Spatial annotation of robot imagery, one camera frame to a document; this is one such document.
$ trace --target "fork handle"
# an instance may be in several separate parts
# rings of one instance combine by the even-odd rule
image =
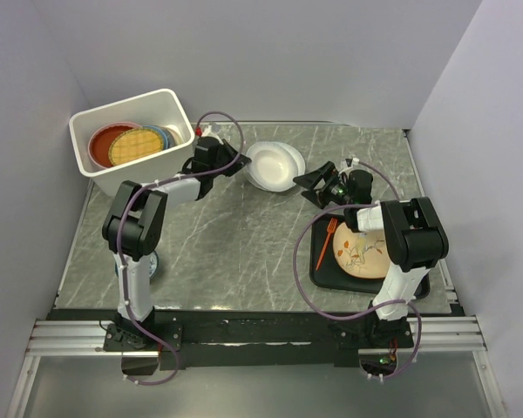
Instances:
[[[322,253],[320,254],[319,260],[317,261],[316,270],[320,269],[320,265],[322,264],[323,256],[325,255],[325,250],[327,250],[327,248],[328,248],[329,237],[331,236],[331,234],[332,233],[328,233],[328,236],[325,239],[325,243],[323,244],[323,248],[322,248]]]

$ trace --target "orange fork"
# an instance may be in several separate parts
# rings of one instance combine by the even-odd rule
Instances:
[[[323,261],[323,255],[325,254],[325,250],[328,248],[329,238],[331,237],[331,234],[335,232],[337,229],[337,218],[331,218],[331,220],[328,223],[328,236],[325,239],[325,243],[323,244],[322,253],[320,254],[320,259],[317,261],[316,270],[320,269],[320,265]]]

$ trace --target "gray wall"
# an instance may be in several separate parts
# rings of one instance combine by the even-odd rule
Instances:
[[[411,133],[511,416],[523,417],[523,1],[485,0]]]
[[[67,122],[86,107],[31,2],[0,0],[0,416],[78,221],[86,182]]]
[[[411,127],[480,0],[34,0],[92,105]]]

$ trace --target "gray floor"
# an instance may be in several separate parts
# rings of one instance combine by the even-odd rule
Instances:
[[[239,139],[231,125],[213,125],[232,144]],[[355,154],[384,171],[402,197],[420,196],[411,156],[400,129],[364,129],[337,125],[244,125],[247,147],[256,141],[292,144],[308,170],[327,161],[337,165]],[[157,251],[160,271],[152,281],[158,309],[249,311],[309,310],[292,275],[293,245],[319,210],[295,187],[285,193],[256,189],[242,173],[217,178],[214,189],[198,202],[168,212]],[[374,199],[393,199],[386,183],[374,176]],[[97,187],[78,230],[73,255],[59,292],[58,308],[115,308],[119,301],[112,254],[100,228],[112,199]],[[364,310],[373,296],[314,286],[308,277],[309,236],[301,243],[298,266],[312,300],[327,311]],[[430,273],[431,292],[417,301],[423,314],[451,309],[439,268]]]
[[[25,417],[490,416],[471,353],[420,354],[380,385],[327,365],[191,368],[159,387],[122,381],[118,358],[43,358]]]

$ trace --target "marble tabletop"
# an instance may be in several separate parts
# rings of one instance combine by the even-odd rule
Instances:
[[[238,144],[232,125],[210,124],[222,138]],[[336,165],[352,154],[383,170],[403,198],[420,196],[406,139],[399,129],[364,129],[338,125],[244,125],[246,147],[279,140],[293,145],[311,171],[327,161]],[[293,245],[318,209],[295,187],[285,193],[256,189],[239,172],[219,177],[213,190],[197,202],[171,210],[165,218],[157,252],[160,270],[151,282],[159,309],[307,311],[292,274]],[[374,199],[393,199],[374,176]],[[91,189],[77,231],[56,308],[116,308],[118,282],[112,254],[101,226],[112,199]],[[298,252],[299,273],[310,298],[335,312],[364,310],[372,295],[322,289],[308,277],[309,236]],[[438,267],[430,274],[430,294],[417,301],[424,314],[451,309]]]

